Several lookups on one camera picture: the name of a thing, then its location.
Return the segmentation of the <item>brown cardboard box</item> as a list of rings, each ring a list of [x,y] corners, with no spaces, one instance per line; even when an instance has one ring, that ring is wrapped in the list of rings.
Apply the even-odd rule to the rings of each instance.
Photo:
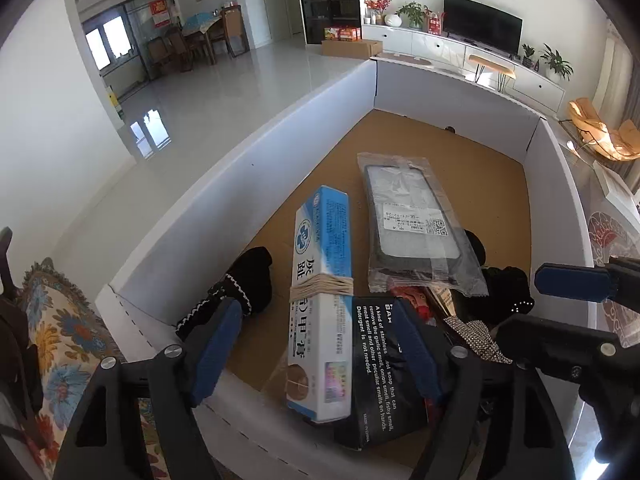
[[[337,58],[356,58],[357,60],[368,60],[383,52],[383,43],[378,40],[323,40],[321,54],[325,56],[336,56]]]

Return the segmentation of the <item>black velvet pouch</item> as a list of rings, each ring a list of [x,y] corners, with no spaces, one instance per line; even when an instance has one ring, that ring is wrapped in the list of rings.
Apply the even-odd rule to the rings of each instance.
[[[459,296],[454,300],[456,312],[463,322],[480,321],[490,330],[506,322],[514,314],[529,314],[535,305],[530,296],[527,274],[514,266],[503,269],[483,266],[487,296]]]

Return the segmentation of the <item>wooden stool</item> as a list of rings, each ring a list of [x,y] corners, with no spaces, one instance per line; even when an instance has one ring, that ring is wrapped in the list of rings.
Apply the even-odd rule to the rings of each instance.
[[[469,62],[475,65],[475,74],[474,81],[478,84],[480,82],[480,78],[482,78],[484,71],[489,70],[493,72],[497,76],[497,91],[504,93],[506,92],[506,85],[508,84],[508,80],[515,80],[516,75],[513,68],[508,66],[503,66],[494,61],[488,60],[487,58],[482,58],[476,54],[471,54],[469,56]]]

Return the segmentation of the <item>phone case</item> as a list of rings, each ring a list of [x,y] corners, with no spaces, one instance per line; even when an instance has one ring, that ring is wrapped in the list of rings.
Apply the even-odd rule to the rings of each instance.
[[[368,201],[370,292],[439,286],[488,294],[469,237],[423,157],[357,155]]]

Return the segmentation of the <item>white flat box lid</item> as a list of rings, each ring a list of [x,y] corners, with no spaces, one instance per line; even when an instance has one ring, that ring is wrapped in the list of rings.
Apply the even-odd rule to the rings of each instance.
[[[600,164],[597,160],[592,163],[592,169],[602,188],[604,198],[616,208],[629,223],[639,222],[639,213],[634,194],[613,170]]]

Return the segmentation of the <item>blue white medicine box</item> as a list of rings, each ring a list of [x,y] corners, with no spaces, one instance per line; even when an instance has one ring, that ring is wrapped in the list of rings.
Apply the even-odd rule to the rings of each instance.
[[[315,424],[352,409],[352,293],[318,283],[352,276],[349,198],[322,185],[295,216],[285,395]]]

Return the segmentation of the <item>dining table with chairs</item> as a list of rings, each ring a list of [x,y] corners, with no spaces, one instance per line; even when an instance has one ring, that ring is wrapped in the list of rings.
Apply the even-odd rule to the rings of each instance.
[[[181,67],[185,72],[193,67],[198,55],[204,55],[210,65],[215,65],[215,44],[224,44],[230,58],[250,50],[242,8],[238,4],[217,12],[194,14],[182,26],[166,26],[160,36],[146,43],[149,66],[160,73],[167,63],[186,64]]]

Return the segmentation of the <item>green potted plant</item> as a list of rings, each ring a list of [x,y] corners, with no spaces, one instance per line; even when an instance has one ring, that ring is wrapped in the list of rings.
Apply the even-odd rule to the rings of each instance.
[[[556,84],[559,84],[561,80],[570,81],[570,77],[574,74],[574,68],[570,65],[570,62],[562,58],[558,50],[552,49],[548,44],[544,44],[540,59],[546,66],[548,79]]]
[[[397,13],[406,19],[410,28],[422,30],[424,29],[425,23],[428,21],[431,10],[425,4],[410,1],[403,4],[397,10]]]

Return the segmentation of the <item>white tv cabinet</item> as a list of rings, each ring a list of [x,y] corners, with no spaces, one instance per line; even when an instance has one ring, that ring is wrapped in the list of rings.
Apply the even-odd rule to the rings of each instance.
[[[475,82],[475,65],[469,62],[471,54],[513,68],[516,79],[508,80],[504,93],[543,113],[556,116],[564,103],[565,90],[559,84],[498,54],[461,41],[408,28],[363,25],[361,30],[363,39],[382,41],[385,52],[425,58],[435,67],[459,74],[472,82]],[[478,84],[497,91],[497,76],[485,70]]]

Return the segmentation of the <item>red flower vase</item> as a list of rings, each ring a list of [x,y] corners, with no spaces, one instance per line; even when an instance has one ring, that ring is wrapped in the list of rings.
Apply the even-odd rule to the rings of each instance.
[[[384,16],[392,2],[393,0],[364,0],[364,5],[371,14],[371,22],[373,24],[384,24]]]

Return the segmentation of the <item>black television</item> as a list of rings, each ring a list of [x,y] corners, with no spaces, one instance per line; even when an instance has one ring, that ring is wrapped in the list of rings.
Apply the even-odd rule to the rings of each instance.
[[[474,0],[444,0],[442,31],[473,44],[516,55],[520,46],[523,20]]]

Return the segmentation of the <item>floral cushion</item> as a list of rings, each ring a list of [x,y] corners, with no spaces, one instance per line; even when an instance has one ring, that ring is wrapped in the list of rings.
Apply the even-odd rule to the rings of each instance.
[[[26,272],[20,306],[27,316],[29,341],[38,350],[43,392],[36,423],[46,446],[29,447],[51,479],[67,427],[91,376],[102,359],[114,356],[122,361],[124,356],[80,288],[55,270],[49,258]]]

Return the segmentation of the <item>green potted plant right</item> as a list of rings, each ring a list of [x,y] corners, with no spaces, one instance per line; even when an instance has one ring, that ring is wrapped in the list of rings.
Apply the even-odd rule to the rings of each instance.
[[[558,50],[552,49],[548,44],[544,44],[540,59],[546,66],[548,79],[556,84],[559,84],[561,80],[570,81],[570,77],[574,74],[574,68],[570,65],[570,62],[562,58]]]

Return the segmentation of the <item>black knit sock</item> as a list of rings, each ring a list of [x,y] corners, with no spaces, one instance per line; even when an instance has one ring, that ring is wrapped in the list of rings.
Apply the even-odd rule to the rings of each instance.
[[[176,325],[176,334],[182,340],[196,326],[205,325],[226,298],[236,300],[244,318],[254,318],[265,311],[272,299],[270,266],[272,257],[264,246],[247,249],[236,258],[221,280],[213,285]]]

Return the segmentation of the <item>orange lounge chair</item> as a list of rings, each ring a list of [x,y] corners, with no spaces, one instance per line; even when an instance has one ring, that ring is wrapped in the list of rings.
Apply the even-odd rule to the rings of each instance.
[[[567,110],[570,122],[587,148],[613,162],[632,162],[639,158],[639,129],[630,119],[617,129],[610,129],[587,98],[568,102]]]

